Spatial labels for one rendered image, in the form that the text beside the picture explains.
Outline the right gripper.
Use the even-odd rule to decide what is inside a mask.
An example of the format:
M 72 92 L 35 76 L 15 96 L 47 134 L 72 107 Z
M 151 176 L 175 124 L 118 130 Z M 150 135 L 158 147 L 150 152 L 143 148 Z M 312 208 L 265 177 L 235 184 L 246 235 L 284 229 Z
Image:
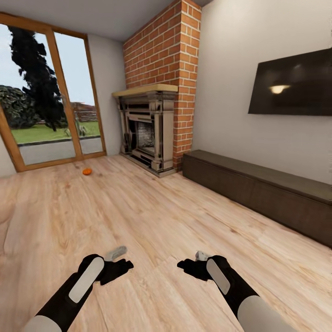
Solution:
M 186 259 L 184 261 L 180 261 L 177 264 L 177 267 L 184 269 L 184 273 L 190 274 L 194 276 L 197 279 L 207 281 L 207 279 L 204 279 L 200 273 L 200 264 L 202 261 L 193 261 L 191 259 Z

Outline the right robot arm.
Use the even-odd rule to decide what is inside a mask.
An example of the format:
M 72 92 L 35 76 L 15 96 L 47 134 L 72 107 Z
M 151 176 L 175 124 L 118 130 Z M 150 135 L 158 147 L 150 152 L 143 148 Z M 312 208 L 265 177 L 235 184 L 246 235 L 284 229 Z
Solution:
M 177 267 L 197 279 L 213 280 L 244 332 L 298 332 L 230 267 L 225 257 L 201 250 L 195 257 L 195 261 L 180 261 Z

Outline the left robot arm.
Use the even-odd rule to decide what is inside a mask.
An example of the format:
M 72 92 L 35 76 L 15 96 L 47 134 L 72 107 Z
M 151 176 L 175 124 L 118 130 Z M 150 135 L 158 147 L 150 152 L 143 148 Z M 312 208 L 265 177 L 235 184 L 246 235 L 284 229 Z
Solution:
M 115 259 L 125 254 L 127 247 L 120 246 L 106 253 L 104 258 L 86 256 L 78 268 L 53 297 L 32 318 L 21 332 L 67 332 L 93 289 L 93 283 L 105 285 L 133 268 L 131 261 Z

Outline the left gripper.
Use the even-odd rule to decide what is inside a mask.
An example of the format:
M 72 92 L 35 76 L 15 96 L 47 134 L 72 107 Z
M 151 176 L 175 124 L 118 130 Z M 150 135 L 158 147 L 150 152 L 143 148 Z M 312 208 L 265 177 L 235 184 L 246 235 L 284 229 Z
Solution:
M 116 278 L 127 273 L 129 269 L 134 267 L 131 261 L 126 262 L 125 259 L 121 259 L 117 262 L 110 262 L 110 263 L 112 265 L 112 272 L 105 281 L 100 281 L 101 285 L 105 285 L 111 281 L 114 281 Z

